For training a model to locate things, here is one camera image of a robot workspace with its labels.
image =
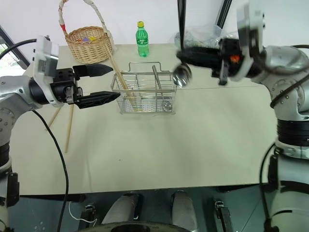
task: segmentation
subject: metal utensil holder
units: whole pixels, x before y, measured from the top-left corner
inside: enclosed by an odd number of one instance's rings
[[[154,72],[137,72],[131,70],[132,64],[154,64],[159,67],[157,72],[161,89],[156,82]],[[128,71],[121,71],[128,89],[124,89],[117,75],[112,80],[112,90],[121,95],[117,98],[121,114],[165,114],[172,115],[177,86],[172,80],[172,72],[163,71],[160,62],[130,62]]]

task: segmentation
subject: white wall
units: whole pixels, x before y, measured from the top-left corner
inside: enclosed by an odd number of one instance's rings
[[[144,21],[150,43],[168,43],[178,31],[177,0],[93,0],[100,10],[116,44],[135,44],[137,21]],[[49,35],[53,42],[65,45],[58,22],[59,0],[2,0],[0,24],[16,43]],[[188,0],[187,26],[214,24],[221,0]],[[82,0],[70,0],[64,6],[67,32],[85,26],[100,26],[92,8]],[[31,59],[33,44],[21,51]]]
[[[248,0],[232,0],[224,32],[237,30],[236,10]],[[309,0],[261,0],[266,27],[263,45],[309,44]]]

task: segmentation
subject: bottle label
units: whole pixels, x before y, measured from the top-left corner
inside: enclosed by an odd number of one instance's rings
[[[145,39],[136,39],[137,45],[148,45],[148,38]]]

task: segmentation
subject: wicker basket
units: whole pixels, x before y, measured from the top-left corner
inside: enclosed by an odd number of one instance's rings
[[[73,56],[81,63],[93,64],[108,59],[106,46],[112,52],[113,40],[111,33],[107,30],[104,20],[92,0],[84,0],[97,13],[102,27],[84,27],[72,31],[67,34],[66,26],[62,16],[62,9],[64,3],[68,0],[61,0],[59,4],[59,23],[65,35],[66,41]]]

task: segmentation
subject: green plastic bottle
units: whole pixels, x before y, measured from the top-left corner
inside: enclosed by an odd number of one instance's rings
[[[149,55],[148,48],[148,33],[144,28],[144,22],[137,22],[137,32],[136,32],[136,43],[137,43],[137,51],[139,52],[140,57],[146,57]]]

